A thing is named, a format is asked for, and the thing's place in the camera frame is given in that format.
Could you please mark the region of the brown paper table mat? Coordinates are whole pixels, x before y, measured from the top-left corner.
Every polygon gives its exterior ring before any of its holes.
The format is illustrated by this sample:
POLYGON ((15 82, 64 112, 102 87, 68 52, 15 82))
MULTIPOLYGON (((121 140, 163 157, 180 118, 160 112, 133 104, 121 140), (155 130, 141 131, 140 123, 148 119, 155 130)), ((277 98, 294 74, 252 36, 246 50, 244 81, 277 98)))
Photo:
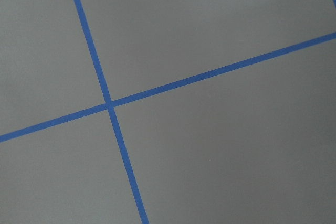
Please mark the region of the brown paper table mat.
POLYGON ((1 223, 335 223, 335 0, 1 0, 1 223))

